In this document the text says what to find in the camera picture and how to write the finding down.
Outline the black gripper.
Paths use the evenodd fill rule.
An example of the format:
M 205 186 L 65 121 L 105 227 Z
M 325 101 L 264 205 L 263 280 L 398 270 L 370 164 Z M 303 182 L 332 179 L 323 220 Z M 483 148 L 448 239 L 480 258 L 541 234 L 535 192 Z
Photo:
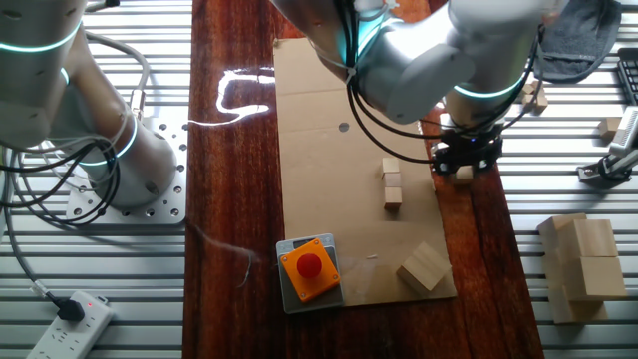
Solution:
M 493 168 L 502 155 L 503 138 L 463 138 L 453 136 L 446 143 L 431 146 L 431 159 L 435 172 L 440 176 L 455 173 L 460 167 L 471 166 L 478 172 Z

